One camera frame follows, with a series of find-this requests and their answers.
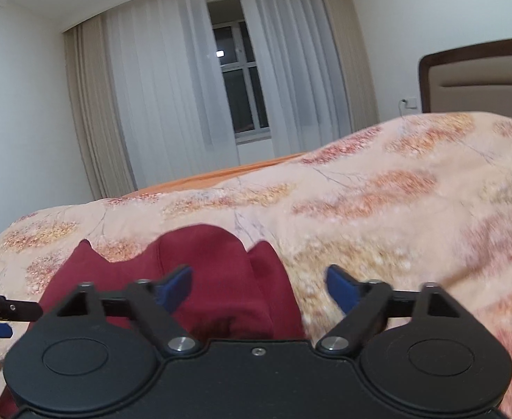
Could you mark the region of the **beige curtain right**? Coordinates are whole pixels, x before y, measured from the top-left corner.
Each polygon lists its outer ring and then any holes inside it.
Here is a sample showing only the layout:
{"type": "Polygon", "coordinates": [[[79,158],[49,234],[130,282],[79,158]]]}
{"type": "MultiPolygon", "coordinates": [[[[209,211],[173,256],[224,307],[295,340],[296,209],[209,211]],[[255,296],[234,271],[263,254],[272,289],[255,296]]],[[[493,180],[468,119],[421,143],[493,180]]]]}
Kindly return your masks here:
{"type": "Polygon", "coordinates": [[[379,123],[369,55],[353,0],[323,0],[340,61],[355,132],[379,123]]]}

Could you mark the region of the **white sheer curtain left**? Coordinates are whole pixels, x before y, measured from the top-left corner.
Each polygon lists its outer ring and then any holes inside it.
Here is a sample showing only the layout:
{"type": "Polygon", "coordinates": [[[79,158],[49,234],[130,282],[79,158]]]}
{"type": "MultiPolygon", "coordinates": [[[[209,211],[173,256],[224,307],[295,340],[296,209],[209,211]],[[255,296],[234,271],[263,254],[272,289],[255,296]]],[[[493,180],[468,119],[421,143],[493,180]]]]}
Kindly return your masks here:
{"type": "Polygon", "coordinates": [[[120,125],[140,188],[240,163],[206,0],[105,15],[120,125]]]}

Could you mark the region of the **brown padded headboard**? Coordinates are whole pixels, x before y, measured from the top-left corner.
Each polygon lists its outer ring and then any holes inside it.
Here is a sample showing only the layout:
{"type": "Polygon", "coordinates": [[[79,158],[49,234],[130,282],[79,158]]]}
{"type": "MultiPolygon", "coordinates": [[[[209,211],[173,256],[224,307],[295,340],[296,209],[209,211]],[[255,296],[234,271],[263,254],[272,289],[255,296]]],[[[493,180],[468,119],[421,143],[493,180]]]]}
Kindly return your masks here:
{"type": "Polygon", "coordinates": [[[512,39],[454,48],[418,63],[424,112],[512,117],[512,39]]]}

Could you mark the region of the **white sheer curtain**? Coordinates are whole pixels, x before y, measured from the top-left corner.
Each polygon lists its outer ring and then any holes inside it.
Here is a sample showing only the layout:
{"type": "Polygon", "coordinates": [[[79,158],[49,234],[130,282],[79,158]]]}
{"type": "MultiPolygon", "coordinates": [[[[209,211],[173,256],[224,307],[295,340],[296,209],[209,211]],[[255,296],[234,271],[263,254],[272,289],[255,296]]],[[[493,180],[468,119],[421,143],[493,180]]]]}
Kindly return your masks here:
{"type": "Polygon", "coordinates": [[[311,152],[353,131],[323,0],[241,0],[274,152],[311,152]]]}
{"type": "Polygon", "coordinates": [[[120,125],[140,188],[240,163],[206,0],[105,15],[120,125]]]}

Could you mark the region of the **white sheer curtain right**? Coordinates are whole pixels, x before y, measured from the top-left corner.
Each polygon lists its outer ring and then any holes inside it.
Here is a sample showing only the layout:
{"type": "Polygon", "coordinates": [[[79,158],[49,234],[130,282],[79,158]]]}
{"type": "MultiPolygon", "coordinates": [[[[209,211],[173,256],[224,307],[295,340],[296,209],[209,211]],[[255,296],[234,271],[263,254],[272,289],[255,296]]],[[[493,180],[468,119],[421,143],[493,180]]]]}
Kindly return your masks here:
{"type": "Polygon", "coordinates": [[[241,0],[274,152],[311,152],[353,131],[323,0],[241,0]]]}

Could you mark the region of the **beige curtain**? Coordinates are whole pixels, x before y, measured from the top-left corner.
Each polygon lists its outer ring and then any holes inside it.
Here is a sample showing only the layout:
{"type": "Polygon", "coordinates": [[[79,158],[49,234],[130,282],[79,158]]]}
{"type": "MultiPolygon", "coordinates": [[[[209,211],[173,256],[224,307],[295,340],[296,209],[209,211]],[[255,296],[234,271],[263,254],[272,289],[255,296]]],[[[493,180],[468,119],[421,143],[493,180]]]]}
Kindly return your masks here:
{"type": "Polygon", "coordinates": [[[103,17],[64,33],[67,84],[75,132],[96,200],[136,190],[109,65],[103,17]]]}
{"type": "Polygon", "coordinates": [[[323,0],[340,61],[355,132],[379,123],[369,55],[353,0],[323,0]]]}

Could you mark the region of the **orange bed sheet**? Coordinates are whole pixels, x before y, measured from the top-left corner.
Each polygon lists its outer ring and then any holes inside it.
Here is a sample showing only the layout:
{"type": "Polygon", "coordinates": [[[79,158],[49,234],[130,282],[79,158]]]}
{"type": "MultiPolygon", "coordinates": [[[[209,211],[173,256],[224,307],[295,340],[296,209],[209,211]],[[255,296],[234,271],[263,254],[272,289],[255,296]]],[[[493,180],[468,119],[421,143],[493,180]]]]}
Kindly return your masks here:
{"type": "Polygon", "coordinates": [[[214,186],[215,184],[220,184],[221,182],[227,181],[231,178],[236,178],[253,171],[258,171],[263,168],[273,167],[276,164],[282,164],[287,161],[291,161],[297,157],[300,157],[301,155],[303,155],[303,153],[291,154],[253,164],[243,164],[242,166],[235,168],[225,168],[208,173],[198,174],[192,177],[174,180],[163,184],[156,184],[127,194],[125,197],[133,198],[147,194],[169,193],[175,191],[207,188],[214,186]]]}

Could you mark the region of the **white wall socket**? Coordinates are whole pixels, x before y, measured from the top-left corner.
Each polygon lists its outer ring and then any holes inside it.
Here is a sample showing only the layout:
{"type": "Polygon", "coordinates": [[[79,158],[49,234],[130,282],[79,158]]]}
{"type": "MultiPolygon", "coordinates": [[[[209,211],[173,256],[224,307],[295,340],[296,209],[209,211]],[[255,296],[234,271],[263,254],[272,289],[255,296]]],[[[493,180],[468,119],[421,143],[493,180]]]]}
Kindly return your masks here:
{"type": "Polygon", "coordinates": [[[402,98],[398,103],[398,110],[400,116],[408,115],[409,112],[418,109],[418,101],[415,97],[402,98]]]}

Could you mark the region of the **dark window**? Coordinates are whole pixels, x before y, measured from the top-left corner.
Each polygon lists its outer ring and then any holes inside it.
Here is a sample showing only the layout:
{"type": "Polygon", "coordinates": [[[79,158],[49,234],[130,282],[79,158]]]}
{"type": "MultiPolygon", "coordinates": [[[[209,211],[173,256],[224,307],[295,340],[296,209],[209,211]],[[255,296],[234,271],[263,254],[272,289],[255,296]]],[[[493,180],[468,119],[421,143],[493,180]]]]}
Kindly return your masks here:
{"type": "Polygon", "coordinates": [[[240,0],[208,2],[219,60],[238,144],[271,136],[260,74],[240,0]]]}

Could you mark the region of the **beige curtain left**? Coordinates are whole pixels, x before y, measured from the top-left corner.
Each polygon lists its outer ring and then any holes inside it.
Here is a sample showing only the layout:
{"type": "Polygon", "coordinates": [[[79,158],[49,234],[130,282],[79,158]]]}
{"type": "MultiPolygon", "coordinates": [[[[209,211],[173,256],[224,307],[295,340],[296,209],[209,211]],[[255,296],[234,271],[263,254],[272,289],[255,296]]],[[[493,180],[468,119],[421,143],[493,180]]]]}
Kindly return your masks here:
{"type": "Polygon", "coordinates": [[[67,84],[75,132],[96,200],[136,190],[109,65],[103,17],[64,33],[67,84]]]}

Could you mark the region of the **floral peach duvet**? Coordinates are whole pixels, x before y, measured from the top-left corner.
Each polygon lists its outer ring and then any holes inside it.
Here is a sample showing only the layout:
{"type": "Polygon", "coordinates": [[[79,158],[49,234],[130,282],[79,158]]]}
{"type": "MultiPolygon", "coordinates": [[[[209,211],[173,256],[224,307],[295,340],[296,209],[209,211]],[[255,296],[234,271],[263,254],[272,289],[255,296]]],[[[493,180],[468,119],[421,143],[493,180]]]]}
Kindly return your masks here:
{"type": "MultiPolygon", "coordinates": [[[[82,240],[120,267],[194,224],[222,227],[244,248],[269,242],[312,339],[341,318],[324,285],[335,264],[398,289],[439,284],[512,358],[511,117],[404,116],[214,186],[29,214],[0,234],[0,291],[40,299],[82,240]]],[[[512,418],[512,382],[501,407],[512,418]]]]}

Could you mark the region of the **dark red garment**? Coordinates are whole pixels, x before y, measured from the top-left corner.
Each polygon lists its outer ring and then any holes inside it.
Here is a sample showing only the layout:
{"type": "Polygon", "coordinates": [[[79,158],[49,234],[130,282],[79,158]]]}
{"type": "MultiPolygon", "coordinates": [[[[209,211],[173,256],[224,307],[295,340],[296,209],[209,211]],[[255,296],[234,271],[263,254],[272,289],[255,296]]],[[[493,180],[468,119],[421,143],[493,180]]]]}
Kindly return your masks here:
{"type": "Polygon", "coordinates": [[[305,331],[281,259],[266,241],[244,248],[227,230],[193,225],[159,236],[142,252],[111,261],[81,241],[53,275],[40,299],[50,311],[83,282],[120,291],[139,279],[159,280],[192,268],[192,291],[178,308],[178,323],[195,339],[304,339],[305,331]]]}

